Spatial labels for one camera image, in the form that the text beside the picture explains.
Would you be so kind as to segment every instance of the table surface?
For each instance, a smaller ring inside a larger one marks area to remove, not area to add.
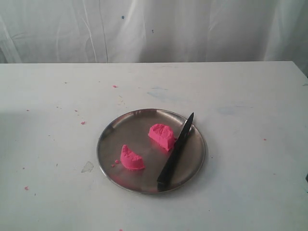
[[[195,113],[209,154],[176,191],[100,170],[101,132],[140,108]],[[307,115],[292,62],[1,64],[0,230],[307,230]]]

